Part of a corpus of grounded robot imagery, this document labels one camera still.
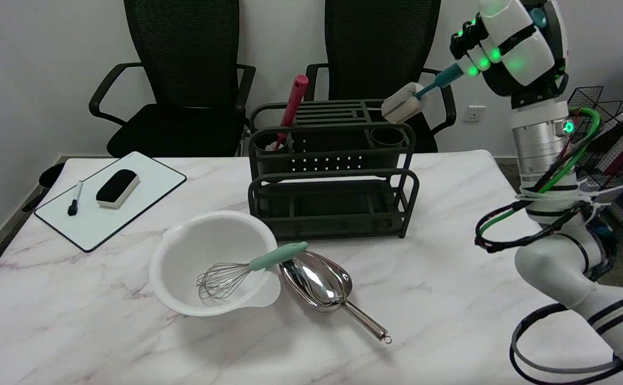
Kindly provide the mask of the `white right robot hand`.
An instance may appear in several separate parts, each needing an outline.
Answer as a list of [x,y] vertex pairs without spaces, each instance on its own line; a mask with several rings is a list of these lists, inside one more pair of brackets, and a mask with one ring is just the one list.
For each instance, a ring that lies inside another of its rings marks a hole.
[[480,1],[451,35],[450,53],[468,76],[482,75],[512,106],[560,97],[568,83],[568,47],[556,1]]

